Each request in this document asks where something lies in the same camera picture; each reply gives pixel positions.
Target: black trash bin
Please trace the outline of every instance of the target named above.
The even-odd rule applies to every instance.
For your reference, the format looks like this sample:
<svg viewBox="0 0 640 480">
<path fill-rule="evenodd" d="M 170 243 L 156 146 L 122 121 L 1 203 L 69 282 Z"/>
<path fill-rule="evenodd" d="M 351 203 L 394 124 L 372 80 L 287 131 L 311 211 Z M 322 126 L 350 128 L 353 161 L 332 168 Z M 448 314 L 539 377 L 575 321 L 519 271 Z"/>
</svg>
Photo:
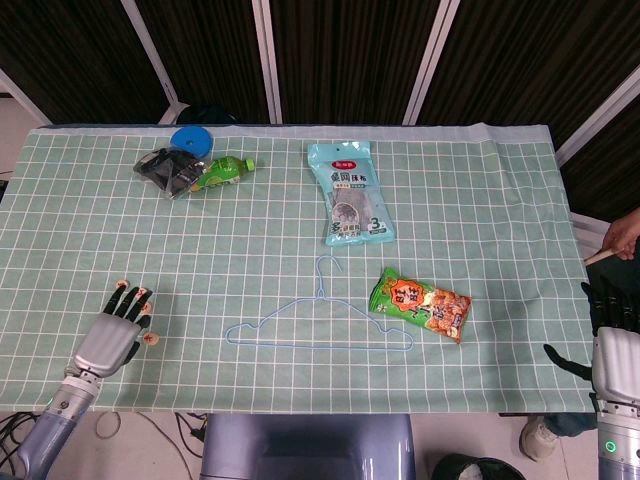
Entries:
<svg viewBox="0 0 640 480">
<path fill-rule="evenodd" d="M 438 462 L 431 480 L 458 480 L 462 472 L 473 464 L 478 465 L 483 480 L 526 480 L 508 463 L 496 458 L 477 458 L 459 453 L 447 455 Z"/>
</svg>

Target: person's hand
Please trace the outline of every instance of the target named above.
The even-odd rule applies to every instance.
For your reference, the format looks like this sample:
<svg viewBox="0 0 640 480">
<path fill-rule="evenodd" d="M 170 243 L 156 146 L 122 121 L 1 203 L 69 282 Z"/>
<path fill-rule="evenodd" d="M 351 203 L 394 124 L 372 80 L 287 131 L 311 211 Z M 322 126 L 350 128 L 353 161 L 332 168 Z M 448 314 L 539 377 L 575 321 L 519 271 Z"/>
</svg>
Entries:
<svg viewBox="0 0 640 480">
<path fill-rule="evenodd" d="M 640 208 L 636 208 L 609 226 L 602 240 L 602 249 L 612 249 L 622 260 L 633 260 L 638 237 L 640 237 Z"/>
</svg>

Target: green grid tablecloth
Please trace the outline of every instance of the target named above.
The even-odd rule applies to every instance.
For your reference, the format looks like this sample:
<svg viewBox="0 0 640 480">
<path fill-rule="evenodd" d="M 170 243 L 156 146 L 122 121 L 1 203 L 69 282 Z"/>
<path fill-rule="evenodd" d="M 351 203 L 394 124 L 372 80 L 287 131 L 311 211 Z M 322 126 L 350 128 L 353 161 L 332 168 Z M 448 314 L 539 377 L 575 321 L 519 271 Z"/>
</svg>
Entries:
<svg viewBox="0 0 640 480">
<path fill-rule="evenodd" d="M 132 174 L 171 128 L 38 129 L 0 205 L 0 408 L 39 408 L 118 279 L 154 290 L 161 340 L 104 382 L 97 408 L 260 412 L 585 411 L 589 384 L 544 342 L 588 363 L 585 278 L 546 127 L 221 127 L 213 157 L 257 159 L 238 185 L 175 201 Z M 306 164 L 318 141 L 372 141 L 397 240 L 324 245 Z M 383 266 L 473 297 L 462 344 L 376 315 L 409 352 L 235 346 L 224 331 L 311 296 L 362 309 Z M 318 304 L 261 339 L 395 345 Z"/>
</svg>

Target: robotic hand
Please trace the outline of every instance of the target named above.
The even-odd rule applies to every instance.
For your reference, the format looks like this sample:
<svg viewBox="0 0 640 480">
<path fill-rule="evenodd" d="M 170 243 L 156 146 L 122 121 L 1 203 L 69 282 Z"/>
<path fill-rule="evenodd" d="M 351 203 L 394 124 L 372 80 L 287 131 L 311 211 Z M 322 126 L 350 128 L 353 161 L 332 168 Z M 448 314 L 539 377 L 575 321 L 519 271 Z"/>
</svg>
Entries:
<svg viewBox="0 0 640 480">
<path fill-rule="evenodd" d="M 121 302 L 128 286 L 126 281 L 118 282 L 117 290 L 80 344 L 73 364 L 65 370 L 62 385 L 18 449 L 26 480 L 47 477 L 69 435 L 98 396 L 101 380 L 116 373 L 138 351 L 136 338 L 151 323 L 146 313 L 151 309 L 147 300 L 152 292 L 134 287 Z"/>
<path fill-rule="evenodd" d="M 640 479 L 640 296 L 603 284 L 604 292 L 582 284 L 591 306 L 593 366 L 566 360 L 550 345 L 544 350 L 557 366 L 592 382 L 600 480 Z"/>
</svg>

